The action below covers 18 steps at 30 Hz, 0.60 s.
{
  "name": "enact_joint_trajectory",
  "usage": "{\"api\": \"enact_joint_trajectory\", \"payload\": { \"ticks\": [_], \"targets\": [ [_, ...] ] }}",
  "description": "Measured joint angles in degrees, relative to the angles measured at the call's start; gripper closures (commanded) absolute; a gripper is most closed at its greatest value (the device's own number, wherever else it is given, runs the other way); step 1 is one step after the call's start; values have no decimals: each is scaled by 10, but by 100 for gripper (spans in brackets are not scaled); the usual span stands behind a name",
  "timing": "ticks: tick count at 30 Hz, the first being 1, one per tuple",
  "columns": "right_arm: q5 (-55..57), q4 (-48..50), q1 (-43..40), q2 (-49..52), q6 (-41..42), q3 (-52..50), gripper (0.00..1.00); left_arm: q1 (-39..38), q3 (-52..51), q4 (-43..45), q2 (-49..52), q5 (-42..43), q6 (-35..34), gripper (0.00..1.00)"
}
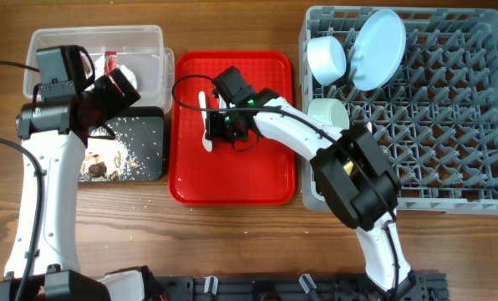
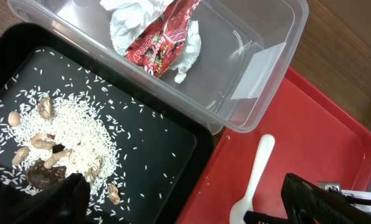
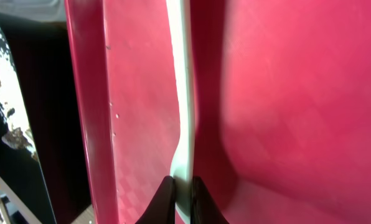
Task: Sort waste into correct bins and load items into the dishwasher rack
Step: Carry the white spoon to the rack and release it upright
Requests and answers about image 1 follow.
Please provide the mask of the cream plastic spoon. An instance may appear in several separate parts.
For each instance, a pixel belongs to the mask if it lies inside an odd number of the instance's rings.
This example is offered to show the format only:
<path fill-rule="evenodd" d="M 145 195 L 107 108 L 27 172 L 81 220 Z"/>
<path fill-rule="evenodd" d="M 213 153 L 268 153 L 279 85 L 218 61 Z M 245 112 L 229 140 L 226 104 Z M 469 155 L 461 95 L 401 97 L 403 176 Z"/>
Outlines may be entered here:
<path fill-rule="evenodd" d="M 199 94 L 198 94 L 198 101 L 199 101 L 199 106 L 201 109 L 205 109 L 206 108 L 206 94 L 204 91 L 200 91 Z M 206 123 L 206 111 L 201 111 L 201 118 L 202 118 L 202 122 L 203 122 L 203 134 L 202 134 L 202 139 L 201 139 L 201 142 L 202 142 L 202 145 L 204 147 L 204 149 L 207 151 L 207 152 L 212 152 L 213 150 L 213 144 L 212 144 L 212 141 L 209 140 L 207 138 L 207 123 Z"/>

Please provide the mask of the red strawberry snack wrapper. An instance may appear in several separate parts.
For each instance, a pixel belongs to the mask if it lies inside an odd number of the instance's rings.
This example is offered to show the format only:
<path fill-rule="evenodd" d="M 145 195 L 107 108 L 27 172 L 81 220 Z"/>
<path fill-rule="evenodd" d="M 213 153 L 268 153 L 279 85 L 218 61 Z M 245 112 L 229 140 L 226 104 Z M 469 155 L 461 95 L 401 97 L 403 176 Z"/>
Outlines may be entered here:
<path fill-rule="evenodd" d="M 104 72 L 109 74 L 114 69 L 118 68 L 117 63 L 117 52 L 116 51 L 106 51 L 104 53 Z"/>

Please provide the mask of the white napkin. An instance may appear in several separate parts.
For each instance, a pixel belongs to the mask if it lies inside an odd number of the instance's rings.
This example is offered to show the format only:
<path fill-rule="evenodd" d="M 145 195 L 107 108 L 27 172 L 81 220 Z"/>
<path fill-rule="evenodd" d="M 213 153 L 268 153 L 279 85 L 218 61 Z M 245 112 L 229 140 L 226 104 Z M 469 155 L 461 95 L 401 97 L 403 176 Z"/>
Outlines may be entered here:
<path fill-rule="evenodd" d="M 135 77 L 135 74 L 127 68 L 125 65 L 121 65 L 118 63 L 118 68 L 125 78 L 132 84 L 132 86 L 137 89 L 137 78 Z M 94 61 L 94 71 L 95 71 L 95 78 L 98 79 L 100 76 L 105 75 L 106 73 L 104 72 L 104 56 L 99 57 Z"/>

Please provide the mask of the blue bowl with rice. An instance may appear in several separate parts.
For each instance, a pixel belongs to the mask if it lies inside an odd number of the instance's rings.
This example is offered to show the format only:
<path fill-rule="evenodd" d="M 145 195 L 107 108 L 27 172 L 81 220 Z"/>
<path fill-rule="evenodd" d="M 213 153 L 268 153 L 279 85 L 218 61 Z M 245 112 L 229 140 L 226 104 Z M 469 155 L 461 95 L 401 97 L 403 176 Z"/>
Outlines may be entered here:
<path fill-rule="evenodd" d="M 321 85 L 341 79 L 347 69 L 343 47 L 333 36 L 311 38 L 307 43 L 307 61 L 313 77 Z"/>

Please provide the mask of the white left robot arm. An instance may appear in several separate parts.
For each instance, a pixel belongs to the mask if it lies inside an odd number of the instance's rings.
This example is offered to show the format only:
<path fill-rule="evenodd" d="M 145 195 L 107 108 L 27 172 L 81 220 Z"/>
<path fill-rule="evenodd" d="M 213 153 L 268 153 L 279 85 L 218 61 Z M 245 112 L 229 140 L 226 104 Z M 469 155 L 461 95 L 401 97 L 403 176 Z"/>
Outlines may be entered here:
<path fill-rule="evenodd" d="M 0 282 L 0 300 L 149 300 L 158 283 L 146 266 L 99 280 L 80 272 L 75 239 L 80 168 L 89 130 L 136 102 L 140 95 L 119 69 L 92 89 L 73 81 L 45 84 L 48 99 L 22 107 L 17 118 L 23 153 L 23 192 L 12 253 Z"/>

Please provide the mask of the yellow plastic cup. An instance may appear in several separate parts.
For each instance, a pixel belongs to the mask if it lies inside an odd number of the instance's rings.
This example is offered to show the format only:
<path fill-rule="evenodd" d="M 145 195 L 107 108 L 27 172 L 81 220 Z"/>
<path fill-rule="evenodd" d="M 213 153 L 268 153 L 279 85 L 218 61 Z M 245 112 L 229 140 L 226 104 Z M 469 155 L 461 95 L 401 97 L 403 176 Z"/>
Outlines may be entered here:
<path fill-rule="evenodd" d="M 345 170 L 346 174 L 348 176 L 351 175 L 352 171 L 353 171 L 353 168 L 354 168 L 354 164 L 351 162 L 351 161 L 348 161 L 344 166 L 343 166 L 343 169 Z"/>

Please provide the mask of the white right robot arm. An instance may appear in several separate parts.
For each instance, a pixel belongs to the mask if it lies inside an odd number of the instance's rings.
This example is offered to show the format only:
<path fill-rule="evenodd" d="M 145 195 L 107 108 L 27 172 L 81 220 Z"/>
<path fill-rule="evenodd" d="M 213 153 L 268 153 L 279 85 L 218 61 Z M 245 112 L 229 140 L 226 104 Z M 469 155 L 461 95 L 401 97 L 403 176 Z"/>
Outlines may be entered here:
<path fill-rule="evenodd" d="M 412 269 L 396 227 L 401 184 L 372 133 L 363 125 L 326 125 L 270 89 L 216 86 L 212 93 L 218 106 L 207 114 L 229 137 L 252 130 L 309 161 L 330 211 L 356 232 L 369 280 L 383 296 L 402 298 Z"/>

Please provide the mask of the mint green bowl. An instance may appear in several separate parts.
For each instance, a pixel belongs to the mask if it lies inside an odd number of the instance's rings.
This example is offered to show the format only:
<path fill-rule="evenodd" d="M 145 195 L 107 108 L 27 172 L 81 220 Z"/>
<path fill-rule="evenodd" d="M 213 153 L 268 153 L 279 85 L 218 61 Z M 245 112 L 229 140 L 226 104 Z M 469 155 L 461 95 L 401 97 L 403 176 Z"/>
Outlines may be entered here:
<path fill-rule="evenodd" d="M 314 99 L 308 106 L 307 114 L 327 125 L 349 129 L 348 111 L 338 99 Z"/>

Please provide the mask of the light blue plate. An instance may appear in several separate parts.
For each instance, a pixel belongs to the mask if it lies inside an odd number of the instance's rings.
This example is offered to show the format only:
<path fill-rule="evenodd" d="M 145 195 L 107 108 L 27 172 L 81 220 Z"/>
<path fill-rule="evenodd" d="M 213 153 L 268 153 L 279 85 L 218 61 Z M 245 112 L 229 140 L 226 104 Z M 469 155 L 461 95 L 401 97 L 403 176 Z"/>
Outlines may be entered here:
<path fill-rule="evenodd" d="M 406 32 L 399 15 L 390 9 L 374 13 L 361 27 L 354 43 L 353 84 L 361 91 L 377 89 L 396 73 L 404 56 Z"/>

